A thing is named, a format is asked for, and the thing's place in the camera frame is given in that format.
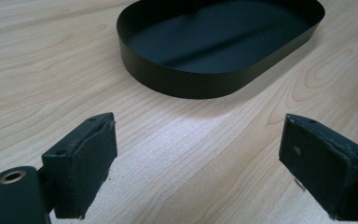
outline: oval tray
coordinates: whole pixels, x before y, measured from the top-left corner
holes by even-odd
[[[143,0],[117,19],[121,57],[171,96],[231,94],[306,43],[324,17],[316,0]]]

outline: black container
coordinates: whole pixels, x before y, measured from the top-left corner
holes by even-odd
[[[305,44],[324,17],[316,0],[143,0],[117,20],[124,65],[171,96],[231,94]]]

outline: black tray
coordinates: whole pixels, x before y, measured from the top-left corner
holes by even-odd
[[[306,43],[324,17],[316,0],[143,0],[117,20],[124,65],[171,96],[228,95]]]

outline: wood grain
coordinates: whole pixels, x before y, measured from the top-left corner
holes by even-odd
[[[86,219],[53,223],[334,223],[278,161],[286,113],[358,143],[358,1],[322,0],[306,45],[240,91],[169,97],[119,55],[129,0],[0,1],[0,172],[81,121],[117,119],[118,158]]]

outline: tabletop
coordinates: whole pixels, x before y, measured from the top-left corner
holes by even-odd
[[[152,91],[121,61],[133,0],[0,1],[0,172],[113,112],[118,157],[83,220],[53,223],[335,223],[279,162],[285,114],[358,143],[358,1],[321,0],[308,43],[210,100]]]

